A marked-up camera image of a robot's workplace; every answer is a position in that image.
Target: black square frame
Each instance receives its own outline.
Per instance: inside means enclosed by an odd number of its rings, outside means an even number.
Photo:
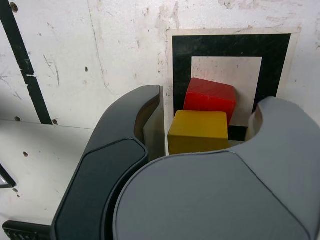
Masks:
[[[17,185],[16,182],[12,179],[12,177],[7,173],[7,171],[4,169],[4,167],[1,164],[0,164],[0,175],[7,183],[6,185],[0,185],[0,189],[13,188]]]
[[[276,97],[291,34],[172,36],[174,114],[184,108],[192,57],[262,57],[252,112]],[[244,141],[247,128],[229,126],[229,140]]]

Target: black border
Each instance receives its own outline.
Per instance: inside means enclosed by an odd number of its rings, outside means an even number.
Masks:
[[[0,0],[0,19],[15,59],[21,70],[24,82],[27,85],[29,95],[39,120],[42,124],[52,125],[38,80],[35,77],[34,68],[32,67],[26,46],[21,37],[15,16],[7,0]]]
[[[16,182],[12,179],[12,177],[7,173],[7,171],[4,169],[4,167],[1,164],[0,164],[0,175],[7,182],[7,185],[0,185],[0,189],[13,188],[17,185]]]
[[[291,34],[172,36],[174,114],[184,108],[192,57],[262,57],[252,112],[276,97]],[[247,128],[229,126],[229,140],[244,141]]]

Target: yellow block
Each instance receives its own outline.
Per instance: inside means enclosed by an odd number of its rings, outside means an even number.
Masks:
[[[168,133],[169,154],[229,148],[227,114],[220,111],[177,111]]]

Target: black object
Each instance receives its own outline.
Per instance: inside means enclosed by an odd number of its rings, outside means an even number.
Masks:
[[[2,228],[11,240],[50,240],[51,226],[6,221]]]
[[[192,57],[262,57],[252,112],[276,97],[291,34],[193,35],[172,37],[174,114],[183,110]],[[229,140],[244,141],[247,128],[230,126]]]
[[[160,89],[140,87],[103,114],[54,217],[54,240],[113,239],[121,189],[149,160],[144,126],[159,106]]]
[[[7,0],[0,0],[0,19],[39,120],[42,124],[52,125],[28,51],[21,37],[12,8]]]
[[[4,167],[0,164],[0,177],[6,181],[7,184],[0,184],[0,189],[8,189],[16,186],[16,182],[12,177],[7,173]]]

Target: red block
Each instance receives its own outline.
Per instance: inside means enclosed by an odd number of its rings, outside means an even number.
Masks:
[[[233,86],[192,78],[186,92],[183,110],[225,112],[229,125],[236,104]]]

